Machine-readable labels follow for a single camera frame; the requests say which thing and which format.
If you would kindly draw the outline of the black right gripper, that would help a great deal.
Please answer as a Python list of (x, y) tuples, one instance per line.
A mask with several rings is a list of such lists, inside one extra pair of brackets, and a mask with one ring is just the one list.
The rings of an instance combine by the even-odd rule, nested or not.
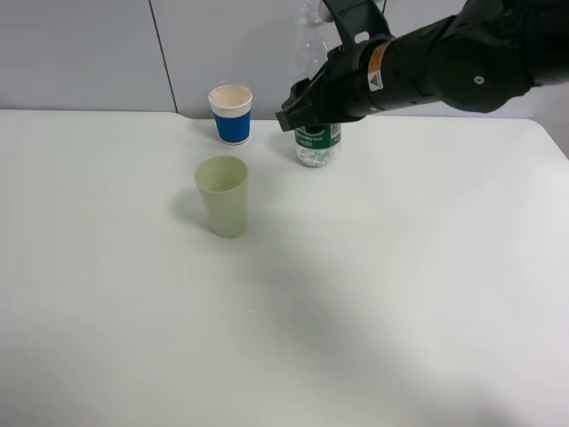
[(291, 87), (289, 98), (276, 113), (281, 130), (350, 123), (394, 110), (396, 104), (385, 87), (371, 89), (371, 77), (381, 68), (369, 69), (373, 54), (386, 51), (393, 41), (392, 37), (372, 37), (360, 43), (343, 40), (313, 80), (305, 78)]

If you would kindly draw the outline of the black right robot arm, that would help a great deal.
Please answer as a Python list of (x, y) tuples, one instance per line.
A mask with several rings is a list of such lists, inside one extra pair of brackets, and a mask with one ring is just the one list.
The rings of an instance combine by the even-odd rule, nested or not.
[(565, 1), (468, 1), (458, 14), (399, 37), (373, 1), (326, 8), (341, 44), (314, 77), (292, 86), (276, 115), (284, 131), (437, 101), (489, 113), (568, 79)]

